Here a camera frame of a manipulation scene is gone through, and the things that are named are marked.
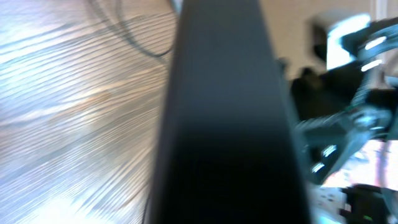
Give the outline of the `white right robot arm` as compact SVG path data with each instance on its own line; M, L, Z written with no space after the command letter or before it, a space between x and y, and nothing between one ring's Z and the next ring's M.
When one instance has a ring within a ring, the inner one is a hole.
M302 69L290 92L303 134L311 202L319 222L396 223L397 191L387 184L391 151L397 148L397 19L326 11L310 19L312 50L326 72ZM369 141L379 140L376 185L325 187Z

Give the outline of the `blue Galaxy smartphone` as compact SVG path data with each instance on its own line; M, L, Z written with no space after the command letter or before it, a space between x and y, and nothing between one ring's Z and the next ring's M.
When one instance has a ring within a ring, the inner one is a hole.
M149 223L311 223L302 135L258 1L185 1Z

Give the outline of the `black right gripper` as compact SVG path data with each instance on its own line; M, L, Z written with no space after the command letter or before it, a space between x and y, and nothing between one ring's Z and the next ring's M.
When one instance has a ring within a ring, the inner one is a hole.
M350 156L378 134L384 134L391 124L392 111L385 108L350 108L300 122L296 129L305 137L302 152L310 163L310 181L323 184Z

